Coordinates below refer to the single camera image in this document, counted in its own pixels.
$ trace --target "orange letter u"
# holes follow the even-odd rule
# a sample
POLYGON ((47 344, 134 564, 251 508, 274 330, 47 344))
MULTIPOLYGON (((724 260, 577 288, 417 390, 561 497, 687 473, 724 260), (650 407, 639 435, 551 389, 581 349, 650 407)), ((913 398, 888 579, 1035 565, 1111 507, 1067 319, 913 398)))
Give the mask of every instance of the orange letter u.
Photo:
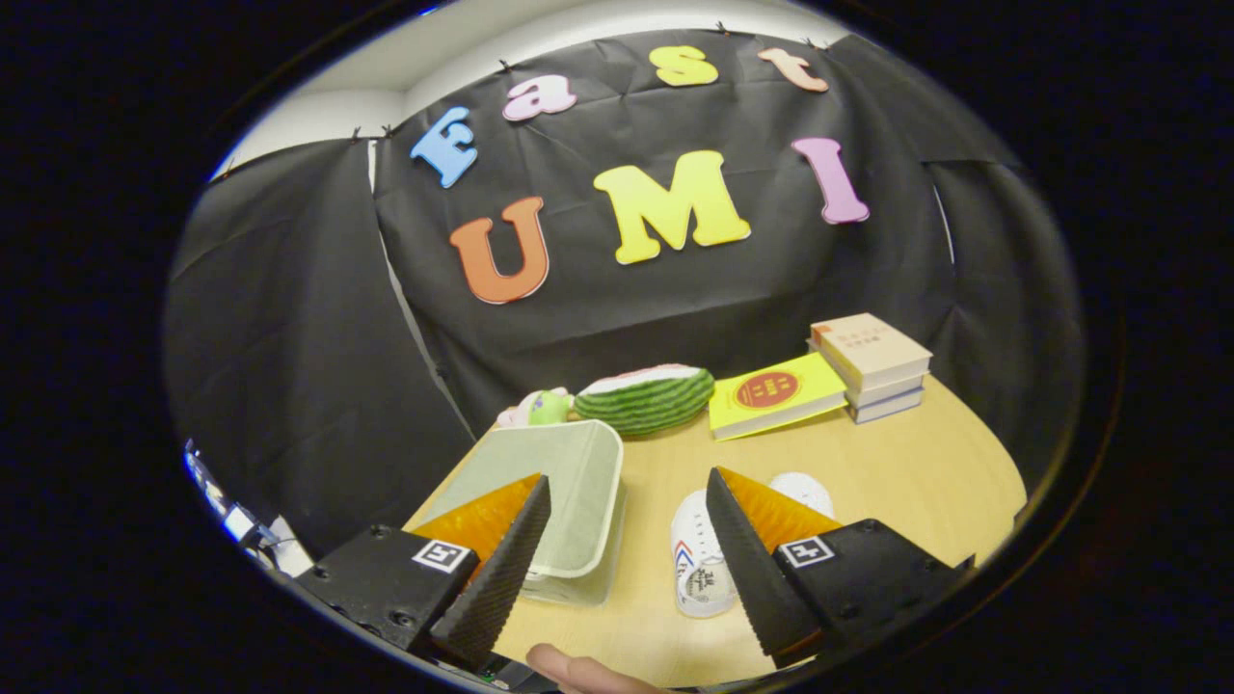
POLYGON ((523 198, 501 211, 501 219, 515 225, 518 247, 523 252, 523 269, 512 275, 497 272, 489 245, 492 220, 484 217, 470 221, 450 235, 450 246, 459 249, 466 284, 481 301, 508 304, 531 295, 548 277, 548 251, 544 248, 544 231, 539 226, 543 198, 523 198))

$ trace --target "black cloth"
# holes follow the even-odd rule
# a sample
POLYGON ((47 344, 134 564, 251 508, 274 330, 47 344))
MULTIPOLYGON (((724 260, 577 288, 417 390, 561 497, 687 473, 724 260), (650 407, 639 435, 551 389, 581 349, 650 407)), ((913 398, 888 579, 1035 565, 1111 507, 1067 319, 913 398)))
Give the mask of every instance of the black cloth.
POLYGON ((369 524, 401 526, 471 443, 396 303, 366 154, 304 144, 211 184, 167 299, 179 436, 316 556, 369 524))
MULTIPOLYGON (((1060 233, 1014 156, 926 75, 865 40, 830 51, 752 35, 655 31, 592 41, 497 72, 434 102, 379 143, 379 225, 434 361, 476 430, 531 390, 571 391, 664 362, 717 378, 803 353, 812 321, 870 311, 935 354, 932 369, 991 427, 1029 491, 1065 442, 1082 389, 1082 316, 1060 233), (674 88, 648 53, 700 48, 718 72, 674 88), (758 58, 780 47, 830 85, 806 91, 758 58), (578 102, 511 122, 506 93, 543 74, 578 102), (453 106, 478 159, 449 189, 411 148, 453 106), (821 219, 803 137, 838 141, 860 224, 821 219), (601 172, 636 165, 668 188, 677 158, 723 154, 744 241, 621 265, 601 172), (497 269, 522 265, 502 209, 539 212, 549 274, 492 305, 471 294, 450 232, 490 217, 497 269)), ((652 238, 659 238, 649 228, 652 238)))

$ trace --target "yellow book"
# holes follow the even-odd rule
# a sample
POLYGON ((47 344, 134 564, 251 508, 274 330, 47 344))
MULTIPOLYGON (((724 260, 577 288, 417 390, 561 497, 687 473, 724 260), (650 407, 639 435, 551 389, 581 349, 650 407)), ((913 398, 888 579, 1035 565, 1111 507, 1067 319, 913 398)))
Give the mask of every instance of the yellow book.
POLYGON ((716 382, 711 432, 717 441, 749 436, 834 410, 844 380, 818 352, 716 382))

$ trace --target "round table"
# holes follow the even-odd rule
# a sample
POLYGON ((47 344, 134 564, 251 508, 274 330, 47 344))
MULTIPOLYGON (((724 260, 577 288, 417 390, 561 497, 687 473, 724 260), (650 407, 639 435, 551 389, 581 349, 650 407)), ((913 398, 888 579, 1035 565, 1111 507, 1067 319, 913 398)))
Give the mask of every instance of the round table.
MULTIPOLYGON (((465 464, 460 461, 455 472, 465 464)), ((926 377, 911 410, 863 425, 843 411, 717 442, 706 414, 624 440, 626 515, 617 574, 601 606, 518 598, 494 651, 524 661, 549 642, 658 687, 703 687, 775 671, 738 605, 697 620, 674 604, 669 524, 714 466, 758 482, 797 470, 818 479, 850 524, 875 517, 949 566, 980 566, 1011 533, 1024 483, 995 435, 950 390, 926 377)), ((452 473, 405 525, 420 525, 452 473)))

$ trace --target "light green box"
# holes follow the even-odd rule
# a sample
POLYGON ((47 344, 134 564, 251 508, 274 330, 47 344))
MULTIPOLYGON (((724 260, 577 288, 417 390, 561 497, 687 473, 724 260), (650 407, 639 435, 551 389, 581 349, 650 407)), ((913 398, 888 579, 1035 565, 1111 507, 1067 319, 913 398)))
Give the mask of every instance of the light green box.
POLYGON ((438 495, 429 520, 543 473, 553 510, 520 594, 603 604, 616 574, 626 505, 621 463, 621 436, 601 421, 495 429, 438 495))

